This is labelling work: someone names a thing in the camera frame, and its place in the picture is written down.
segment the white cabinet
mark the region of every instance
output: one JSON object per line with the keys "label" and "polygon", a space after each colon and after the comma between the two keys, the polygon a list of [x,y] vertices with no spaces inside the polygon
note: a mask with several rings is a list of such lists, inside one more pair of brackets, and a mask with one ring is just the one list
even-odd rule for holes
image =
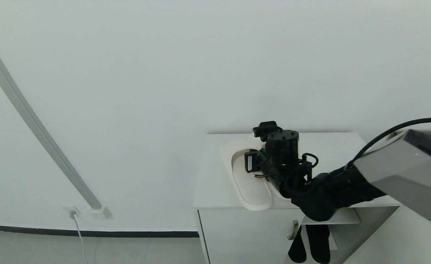
{"label": "white cabinet", "polygon": [[[207,264],[287,264],[292,241],[287,239],[293,221],[318,224],[304,217],[286,199],[274,197],[270,209],[245,209],[234,192],[220,156],[220,147],[240,134],[206,135],[202,164],[197,176],[194,214]],[[319,157],[313,175],[337,169],[365,145],[355,133],[300,133],[299,153]],[[381,197],[339,210],[321,224],[329,224],[330,264],[342,264],[393,214],[399,202]],[[306,264],[315,263],[308,257]]]}
{"label": "white cabinet", "polygon": [[302,222],[300,209],[200,210],[205,245],[211,264],[281,264],[292,241],[293,220]]}

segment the wire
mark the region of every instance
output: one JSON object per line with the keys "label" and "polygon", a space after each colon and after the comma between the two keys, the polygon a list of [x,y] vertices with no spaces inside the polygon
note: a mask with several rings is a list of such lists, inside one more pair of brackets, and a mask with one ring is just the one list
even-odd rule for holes
{"label": "wire", "polygon": [[83,238],[81,237],[80,229],[78,227],[77,220],[75,219],[75,214],[76,214],[75,211],[70,210],[69,217],[71,219],[73,219],[73,222],[75,222],[75,225],[76,225],[77,231],[78,231],[78,236],[80,237],[80,240],[81,240],[81,246],[83,247],[83,258],[85,259],[85,263],[88,264],[87,255],[85,254],[85,243],[83,243]]}
{"label": "wire", "polygon": [[312,157],[312,158],[314,158],[315,159],[315,163],[311,166],[312,168],[314,168],[314,167],[316,167],[316,165],[318,165],[318,157],[316,157],[315,155],[313,155],[313,154],[311,154],[311,153],[304,153],[303,155],[302,155],[302,159],[303,160],[306,160],[306,157],[307,156],[309,156],[309,157]]}
{"label": "wire", "polygon": [[262,179],[262,178],[266,178],[266,177],[269,177],[269,176],[274,176],[274,174],[261,174],[261,175],[255,174],[254,175],[254,177],[257,178],[257,179]]}
{"label": "wire", "polygon": [[388,136],[389,134],[395,132],[396,130],[409,127],[410,125],[417,125],[417,124],[423,124],[423,123],[429,123],[431,122],[431,117],[429,118],[421,118],[421,119],[415,119],[408,122],[401,123],[399,125],[395,125],[394,127],[386,130],[385,132],[381,133],[380,135],[376,136],[374,139],[372,139],[370,142],[368,142],[358,153],[357,155],[350,161],[348,164],[344,167],[344,169],[347,169],[351,164],[353,164],[354,161],[359,159],[371,146],[373,146],[375,143],[379,142],[384,137]]}

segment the power cord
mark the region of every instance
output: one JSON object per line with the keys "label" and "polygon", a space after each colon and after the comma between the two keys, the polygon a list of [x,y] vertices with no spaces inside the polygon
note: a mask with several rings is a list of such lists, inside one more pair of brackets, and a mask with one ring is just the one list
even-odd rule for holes
{"label": "power cord", "polygon": [[346,166],[344,167],[344,169],[347,169],[348,167],[350,167],[350,165],[352,165],[354,163],[354,161],[356,161],[357,159],[359,159],[371,146],[373,146],[375,143],[379,142],[381,139],[383,139],[384,137],[388,136],[389,134],[399,130],[399,129],[403,129],[405,127],[409,127],[410,125],[417,125],[417,124],[423,124],[423,123],[429,123],[431,122],[431,117],[428,118],[421,118],[421,119],[415,119],[415,120],[411,120],[408,122],[404,122],[401,123],[399,125],[395,125],[394,127],[386,130],[385,132],[381,133],[380,135],[376,136],[373,140],[371,140],[370,142],[368,142],[360,151],[359,153],[357,153],[357,155],[348,162],[348,164],[346,164]]}
{"label": "power cord", "polygon": [[80,237],[80,240],[81,240],[81,245],[83,247],[83,258],[85,259],[85,263],[88,264],[87,255],[85,254],[85,243],[83,243],[80,229],[78,228],[78,223],[77,223],[77,220],[75,219],[75,214],[77,214],[77,212],[75,212],[74,210],[69,211],[69,217],[73,220],[73,222],[75,222],[75,225],[76,225],[77,231],[78,231],[78,236]]}

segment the shelf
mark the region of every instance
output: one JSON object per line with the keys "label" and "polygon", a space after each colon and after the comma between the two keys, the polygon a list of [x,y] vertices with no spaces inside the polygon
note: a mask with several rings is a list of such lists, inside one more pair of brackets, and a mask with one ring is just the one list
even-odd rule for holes
{"label": "shelf", "polygon": [[359,224],[360,222],[361,219],[359,219],[354,209],[342,208],[328,221],[316,222],[305,216],[302,224]]}

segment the white slipper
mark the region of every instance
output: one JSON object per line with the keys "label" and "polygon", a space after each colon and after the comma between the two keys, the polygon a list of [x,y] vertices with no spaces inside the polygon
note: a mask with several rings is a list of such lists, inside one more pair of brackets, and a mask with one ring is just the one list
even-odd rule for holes
{"label": "white slipper", "polygon": [[263,143],[259,138],[249,137],[232,139],[220,149],[227,174],[233,184],[241,204],[251,211],[262,211],[272,206],[272,195],[265,179],[256,179],[245,171],[244,154],[249,149],[260,149]]}

